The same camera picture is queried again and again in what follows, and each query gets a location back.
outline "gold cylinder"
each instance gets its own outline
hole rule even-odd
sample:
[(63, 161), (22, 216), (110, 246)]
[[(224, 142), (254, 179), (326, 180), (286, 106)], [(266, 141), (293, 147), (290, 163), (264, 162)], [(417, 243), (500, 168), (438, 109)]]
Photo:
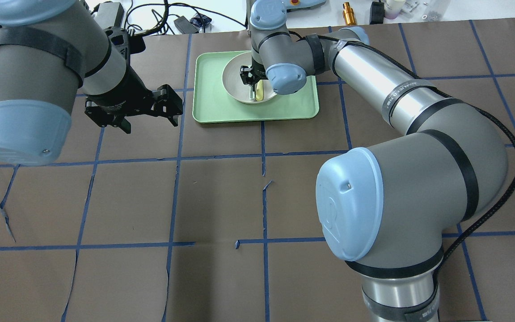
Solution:
[(357, 24), (355, 13), (353, 12), (353, 8), (351, 8), (349, 2), (345, 2), (343, 4), (343, 19), (345, 19), (345, 24), (347, 26), (355, 26)]

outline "silver robot arm segment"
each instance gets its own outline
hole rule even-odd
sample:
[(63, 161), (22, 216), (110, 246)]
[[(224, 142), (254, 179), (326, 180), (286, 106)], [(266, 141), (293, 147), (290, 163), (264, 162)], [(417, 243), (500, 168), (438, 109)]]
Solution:
[(442, 230), (497, 196), (507, 174), (504, 143), (472, 106), (368, 48), (359, 27), (292, 42), (276, 2), (251, 8), (253, 74), (291, 94), (304, 76), (331, 70), (404, 135), (321, 167), (316, 199), (325, 240), (363, 276), (374, 321), (437, 321), (433, 272), (443, 258)]
[(81, 86), (96, 103), (86, 113), (99, 126), (130, 132), (124, 117), (137, 114), (177, 125), (182, 100), (167, 85), (159, 94), (147, 90), (78, 0), (0, 1), (0, 25), (0, 161), (55, 161)]

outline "black cable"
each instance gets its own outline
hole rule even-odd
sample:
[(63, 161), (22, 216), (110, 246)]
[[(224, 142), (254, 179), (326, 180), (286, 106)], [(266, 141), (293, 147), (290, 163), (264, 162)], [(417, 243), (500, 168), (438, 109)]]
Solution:
[(96, 6), (94, 6), (93, 10), (90, 12), (90, 14), (94, 14), (96, 12), (98, 12), (98, 7), (100, 6), (101, 4), (97, 4)]
[[(156, 10), (154, 10), (154, 9), (152, 9), (151, 11), (152, 11), (152, 14), (155, 16), (156, 21), (157, 21), (158, 23), (160, 23), (160, 22), (162, 21), (162, 18), (163, 18), (163, 17), (162, 17), (162, 15), (161, 15), (158, 11), (156, 11)], [(169, 14), (168, 16), (177, 16), (178, 18), (180, 17), (180, 16), (178, 16), (177, 14)], [(172, 34), (176, 35), (176, 33), (174, 32), (174, 30), (172, 29), (172, 27), (170, 27), (170, 24), (168, 24), (168, 23), (166, 22), (166, 24), (165, 24), (165, 25), (164, 25), (164, 27), (163, 27), (163, 33), (161, 33), (161, 34), (163, 34), (163, 35), (164, 35), (164, 34), (168, 33), (168, 31), (170, 31)]]
[(122, 28), (123, 28), (123, 29), (126, 29), (126, 28), (127, 28), (127, 23), (128, 23), (128, 13), (131, 11), (131, 9), (132, 9), (132, 7), (133, 7), (134, 5), (135, 5), (135, 0), (131, 0), (131, 6), (130, 6), (130, 7), (128, 7), (127, 12), (126, 12), (126, 15), (125, 15), (125, 16), (126, 16), (126, 17), (125, 17), (126, 19), (124, 20), (124, 24), (123, 24), (123, 26), (122, 26)]
[(143, 31), (143, 28), (141, 26), (135, 25), (135, 24), (128, 25), (127, 30), (128, 30), (128, 28), (134, 28), (135, 30)]
[(229, 17), (229, 16), (226, 16), (225, 14), (221, 14), (219, 12), (215, 12), (215, 11), (212, 11), (212, 10), (208, 10), (208, 9), (204, 9), (204, 8), (200, 8), (198, 6), (191, 6), (190, 4), (184, 4), (182, 2), (176, 2), (174, 4), (170, 4), (170, 6), (178, 6), (178, 7), (189, 7), (189, 8), (196, 8), (198, 10), (202, 10), (202, 11), (205, 11), (205, 12), (211, 12), (211, 13), (214, 13), (214, 14), (217, 14), (218, 16), (223, 16), (224, 18), (227, 18), (243, 27), (246, 27), (245, 24), (242, 24), (241, 22), (239, 22), (238, 20), (235, 20), (234, 18), (232, 17)]
[(299, 33), (297, 33), (297, 31), (293, 31), (293, 30), (288, 30), (288, 31), (289, 31), (289, 33), (290, 33), (290, 34), (292, 34), (292, 35), (296, 35), (296, 36), (299, 38), (299, 40), (303, 40), (303, 39), (305, 39), (305, 38), (304, 38), (304, 37), (302, 37)]
[[(182, 3), (182, 2), (175, 2), (173, 4), (168, 4), (168, 0), (164, 0), (164, 3), (163, 4), (141, 4), (139, 6), (135, 6), (134, 8), (130, 8), (127, 12), (127, 16), (125, 17), (125, 21), (124, 21), (124, 25), (127, 26), (128, 24), (128, 17), (131, 15), (132, 12), (134, 12), (136, 9), (138, 8), (141, 8), (141, 7), (145, 7), (145, 6), (165, 6), (165, 16), (167, 16), (167, 12), (168, 12), (168, 9), (171, 7), (171, 6), (178, 6), (178, 7), (186, 7), (186, 8), (192, 8), (197, 14), (198, 16), (200, 16), (200, 13), (198, 12), (198, 10), (202, 10), (202, 11), (205, 11), (205, 12), (210, 12), (210, 13), (214, 13), (214, 14), (217, 14), (219, 16), (223, 16), (224, 18), (227, 18), (243, 27), (247, 27), (245, 24), (242, 24), (241, 22), (239, 22), (238, 20), (235, 20), (233, 19), (232, 17), (229, 17), (229, 16), (226, 16), (225, 14), (221, 14), (219, 12), (215, 12), (213, 10), (209, 10), (209, 9), (206, 9), (206, 8), (201, 8), (201, 7), (198, 7), (198, 6), (192, 6), (190, 4), (185, 4), (185, 3)], [(159, 32), (162, 28), (164, 27), (164, 24), (157, 24), (155, 27), (153, 27), (152, 29), (148, 29), (147, 31), (145, 31), (144, 33), (140, 33), (140, 34), (137, 34), (137, 35), (141, 35), (141, 36), (146, 36), (146, 35), (150, 35), (150, 34), (153, 34), (153, 33), (157, 33)]]
[[(324, 35), (320, 35), (319, 38), (327, 39), (327, 40), (331, 40), (331, 41), (335, 41), (335, 42), (339, 41), (339, 39), (337, 39), (337, 38), (327, 37), (327, 36), (324, 36)], [(387, 61), (393, 63), (396, 67), (399, 67), (400, 69), (402, 69), (402, 71), (404, 71), (405, 73), (410, 75), (412, 78), (414, 78), (414, 79), (421, 79), (421, 77), (419, 77), (413, 71), (409, 70), (407, 67), (404, 67), (398, 61), (396, 61), (395, 59), (392, 59), (392, 57), (386, 55), (385, 53), (379, 51), (378, 49), (376, 49), (374, 47), (371, 47), (370, 45), (366, 45), (366, 44), (364, 44), (364, 43), (362, 43), (360, 41), (349, 41), (347, 43), (349, 45), (353, 45), (353, 46), (363, 47), (363, 48), (369, 49), (369, 50), (377, 53), (378, 55), (382, 56)], [(440, 96), (451, 97), (449, 94), (446, 94), (445, 92), (442, 92), (439, 89), (432, 89), (432, 90), (435, 91), (435, 93), (439, 94)], [(472, 106), (472, 108), (474, 108), (476, 111), (478, 111), (478, 113), (480, 113), (482, 116), (484, 116), (485, 118), (490, 120), (492, 123), (494, 123), (506, 135), (508, 140), (511, 142), (511, 145), (514, 147), (514, 151), (515, 151), (515, 135), (498, 118), (496, 118), (495, 116), (493, 116), (489, 112), (486, 112), (485, 110), (482, 110), (481, 108), (473, 106), (472, 104), (469, 104), (469, 105)], [(435, 277), (438, 276), (439, 270), (444, 265), (446, 260), (450, 257), (450, 255), (452, 255), (452, 253), (454, 253), (456, 248), (458, 248), (460, 246), (460, 244), (468, 236), (470, 236), (476, 229), (478, 229), (480, 226), (482, 226), (482, 224), (484, 224), (488, 219), (490, 219), (500, 208), (502, 208), (502, 206), (511, 197), (511, 195), (513, 194), (514, 191), (515, 191), (515, 175), (514, 175), (514, 178), (512, 179), (512, 181), (510, 182), (510, 185), (508, 186), (506, 191), (503, 193), (503, 195), (499, 198), (499, 200), (484, 215), (482, 215), (478, 220), (476, 220), (476, 222), (474, 222), (474, 224), (472, 224), (472, 226), (470, 226), (462, 234), (460, 234), (460, 236), (445, 251), (445, 253), (444, 253), (443, 257), (442, 257), (441, 263), (435, 269)]]

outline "black strap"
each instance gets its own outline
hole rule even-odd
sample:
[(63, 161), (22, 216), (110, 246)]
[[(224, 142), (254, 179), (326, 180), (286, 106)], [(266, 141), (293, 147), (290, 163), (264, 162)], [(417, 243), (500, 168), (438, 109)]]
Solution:
[(417, 116), (417, 118), (413, 121), (413, 124), (409, 126), (409, 130), (406, 131), (406, 135), (416, 133), (418, 129), (422, 126), (422, 124), (429, 119), (429, 117), (433, 116), (436, 112), (439, 110), (442, 110), (443, 108), (447, 106), (451, 106), (452, 104), (459, 104), (464, 103), (462, 100), (459, 100), (457, 98), (446, 98), (446, 100), (441, 100), (436, 102), (435, 104), (429, 106), (426, 110), (423, 110), (423, 112)]
[(257, 53), (259, 53), (259, 49), (262, 47), (263, 43), (266, 42), (267, 39), (270, 39), (271, 37), (275, 37), (277, 35), (286, 35), (288, 37), (291, 37), (289, 33), (286, 33), (285, 31), (277, 31), (277, 32), (274, 32), (274, 33), (271, 33), (267, 36), (265, 36), (262, 41), (259, 42), (259, 44), (257, 45)]
[(79, 87), (84, 79), (82, 54), (71, 43), (56, 35), (30, 27), (4, 27), (0, 29), (0, 46), (19, 45), (47, 51), (65, 61), (65, 67), (73, 71), (79, 79)]
[(433, 284), (435, 289), (432, 295), (423, 303), (409, 306), (406, 308), (395, 308), (394, 306), (386, 306), (374, 301), (368, 297), (363, 290), (363, 299), (365, 305), (370, 309), (376, 316), (384, 318), (390, 321), (400, 322), (425, 322), (429, 321), (431, 317), (437, 312), (439, 306), (439, 294), (438, 294), (438, 280), (435, 274), (433, 274)]
[(422, 273), (426, 273), (427, 271), (430, 271), (431, 269), (435, 268), (435, 266), (437, 266), (438, 263), (442, 261), (443, 256), (444, 250), (441, 246), (438, 249), (438, 251), (433, 255), (433, 257), (427, 259), (426, 261), (408, 267), (381, 268), (363, 265), (358, 262), (345, 261), (345, 263), (357, 273), (361, 273), (362, 275), (368, 277), (374, 277), (375, 279), (406, 279), (407, 277), (412, 277)]
[(323, 53), (323, 46), (321, 45), (321, 40), (319, 40), (319, 36), (317, 36), (317, 34), (306, 35), (305, 40), (311, 48), (315, 75), (319, 75), (325, 71), (325, 54)]
[(437, 139), (444, 147), (450, 152), (456, 164), (460, 168), (462, 178), (464, 179), (464, 185), (466, 186), (466, 212), (462, 221), (470, 219), (478, 208), (478, 199), (480, 192), (478, 191), (478, 179), (476, 178), (476, 172), (470, 163), (470, 159), (462, 150), (460, 145), (450, 135), (443, 133), (438, 130), (424, 130), (419, 133), (424, 133)]

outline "blue tape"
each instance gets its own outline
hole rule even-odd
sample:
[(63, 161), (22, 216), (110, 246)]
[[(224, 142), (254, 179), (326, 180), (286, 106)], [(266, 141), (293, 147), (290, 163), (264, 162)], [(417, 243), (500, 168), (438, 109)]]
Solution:
[(261, 121), (260, 128), (262, 133), (262, 177), (266, 176), (266, 123)]
[(466, 75), (466, 76), (437, 76), (425, 77), (427, 80), (461, 80), (461, 79), (491, 79), (492, 75)]
[(80, 250), (80, 249), (121, 249), (121, 248), (151, 248), (151, 247), (190, 247), (196, 242), (145, 242), (145, 243), (108, 243), (88, 245), (43, 245), (43, 246), (0, 246), (0, 251), (21, 250)]
[(343, 84), (339, 84), (339, 96), (341, 96), (341, 112), (343, 112), (343, 122), (345, 122), (345, 135), (347, 137), (347, 147), (353, 148), (351, 135), (349, 134), (349, 121), (347, 120), (347, 110), (345, 108), (345, 95), (343, 94)]
[[(188, 35), (188, 47), (186, 49), (186, 68), (184, 71), (184, 88), (188, 87), (188, 65), (190, 64), (190, 51), (192, 50), (192, 34)], [(168, 246), (168, 257), (166, 257), (166, 272), (168, 273), (168, 285), (170, 285), (170, 268), (172, 265), (172, 249), (174, 241), (174, 225), (176, 223), (176, 204), (178, 203), (178, 184), (180, 182), (180, 166), (182, 163), (182, 144), (184, 142), (184, 115), (186, 115), (186, 98), (182, 101), (183, 114), (180, 118), (180, 136), (178, 137), (178, 154), (176, 158), (176, 178), (174, 180), (174, 194), (172, 197), (172, 217), (170, 218), (170, 235)], [(166, 303), (164, 305), (164, 314), (162, 322), (166, 321), (166, 307), (168, 306), (168, 292), (166, 290)]]
[(94, 161), (82, 161), (82, 162), (60, 162), (60, 163), (49, 163), (48, 165), (21, 165), (22, 167), (73, 167), (78, 165), (94, 165)]
[(244, 158), (244, 157), (261, 157), (261, 154), (249, 153), (249, 154), (231, 154), (231, 155), (203, 155), (200, 157), (181, 157), (182, 160), (212, 160), (212, 159), (233, 159), (233, 158)]
[(63, 310), (63, 314), (61, 314), (61, 322), (65, 322), (67, 318), (67, 310), (69, 309), (69, 303), (71, 302), (71, 296), (73, 295), (73, 288), (75, 285), (75, 276), (77, 275), (77, 267), (78, 267), (78, 251), (75, 252), (75, 268), (73, 270), (73, 279), (71, 279), (71, 289), (69, 291), (69, 296), (67, 297), (67, 304), (65, 304), (65, 309)]
[(413, 56), (410, 54), (409, 43), (406, 40), (405, 31), (402, 28), (402, 24), (398, 24), (398, 26), (399, 26), (399, 30), (401, 32), (402, 42), (405, 44), (406, 55), (409, 58), (410, 69), (413, 71), (413, 73), (416, 74), (417, 73), (417, 69), (414, 67)]
[(306, 151), (306, 152), (287, 152), (287, 153), (266, 153), (266, 157), (284, 157), (288, 155), (321, 155), (321, 154), (343, 154), (348, 150), (340, 149), (333, 151)]
[[(462, 227), (460, 224), (456, 225), (458, 228), (458, 233), (462, 234)], [(480, 317), (483, 321), (487, 321), (486, 313), (484, 312), (484, 306), (482, 305), (482, 298), (480, 297), (480, 291), (478, 291), (478, 285), (476, 284), (476, 277), (474, 277), (474, 270), (472, 269), (472, 262), (470, 261), (470, 255), (468, 255), (468, 248), (466, 247), (466, 241), (462, 242), (462, 251), (464, 252), (464, 259), (466, 259), (466, 267), (468, 267), (468, 273), (470, 274), (470, 283), (472, 283), (472, 288), (474, 290), (474, 296), (476, 297), (476, 304), (478, 305), (478, 310), (480, 311)]]
[(177, 157), (163, 157), (162, 159), (149, 158), (149, 159), (122, 159), (122, 160), (100, 160), (99, 165), (106, 165), (111, 163), (133, 163), (133, 162), (160, 162), (160, 161), (177, 161)]
[(267, 188), (273, 180), (270, 180), (262, 190), (263, 203), (263, 273), (264, 273), (264, 301), (266, 306), (266, 322), (270, 321), (270, 266), (268, 263), (268, 246), (267, 246)]
[(339, 85), (339, 84), (345, 84), (344, 81), (319, 81), (317, 82), (317, 85)]
[(502, 92), (502, 89), (500, 88), (500, 85), (498, 83), (498, 80), (496, 79), (494, 75), (494, 71), (492, 69), (492, 65), (490, 65), (490, 61), (488, 60), (488, 55), (486, 55), (486, 51), (484, 50), (484, 46), (482, 45), (482, 42), (480, 41), (480, 37), (478, 36), (478, 32), (476, 31), (476, 27), (474, 26), (474, 22), (472, 20), (469, 20), (470, 27), (472, 28), (472, 32), (474, 33), (474, 37), (476, 38), (476, 42), (478, 42), (478, 46), (480, 47), (480, 51), (482, 51), (482, 56), (484, 57), (484, 61), (486, 62), (486, 65), (488, 66), (488, 70), (490, 71), (490, 74), (492, 75), (492, 79), (494, 81), (494, 85), (496, 85), (496, 89), (498, 90), (498, 94), (502, 100), (502, 103), (504, 104), (504, 107), (506, 108), (506, 112), (508, 113), (508, 116), (511, 119), (511, 124), (514, 127), (515, 130), (515, 118), (511, 112), (511, 109), (507, 103), (506, 97), (504, 97), (504, 94)]

